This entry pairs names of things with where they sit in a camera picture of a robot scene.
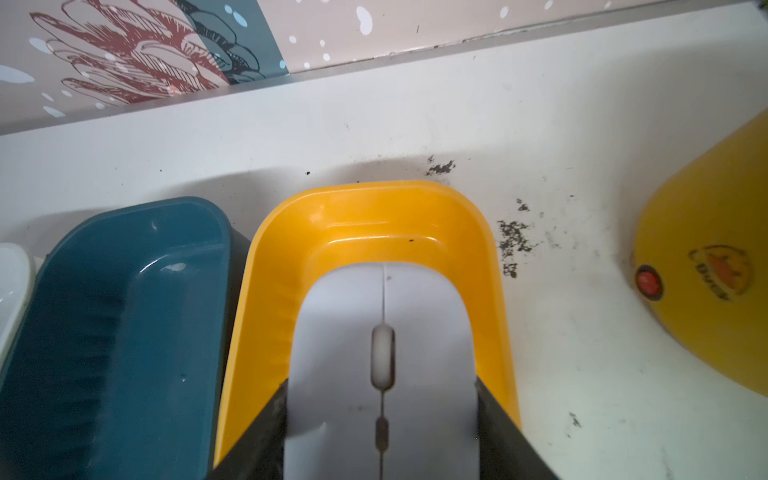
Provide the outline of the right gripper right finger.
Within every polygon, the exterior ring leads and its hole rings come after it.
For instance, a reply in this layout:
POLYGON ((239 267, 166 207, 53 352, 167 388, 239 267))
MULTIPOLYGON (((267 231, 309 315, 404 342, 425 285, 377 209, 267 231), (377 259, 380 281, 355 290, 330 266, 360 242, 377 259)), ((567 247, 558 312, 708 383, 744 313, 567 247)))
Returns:
POLYGON ((482 480, 558 480, 480 378, 478 394, 479 462, 482 480))

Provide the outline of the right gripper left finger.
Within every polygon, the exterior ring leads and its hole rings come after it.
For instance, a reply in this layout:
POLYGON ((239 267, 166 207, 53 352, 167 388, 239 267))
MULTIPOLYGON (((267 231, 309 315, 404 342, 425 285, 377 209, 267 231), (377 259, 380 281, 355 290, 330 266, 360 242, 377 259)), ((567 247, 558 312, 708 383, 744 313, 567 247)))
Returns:
POLYGON ((207 479, 283 479, 288 381, 280 384, 207 479))

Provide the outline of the white mouse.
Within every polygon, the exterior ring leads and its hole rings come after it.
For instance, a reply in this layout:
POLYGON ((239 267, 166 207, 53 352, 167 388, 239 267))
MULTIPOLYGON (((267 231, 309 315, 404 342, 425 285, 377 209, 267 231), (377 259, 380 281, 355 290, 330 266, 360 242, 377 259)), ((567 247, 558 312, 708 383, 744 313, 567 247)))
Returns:
POLYGON ((358 263, 310 288, 287 384, 288 479, 476 479, 473 336, 454 285, 358 263))

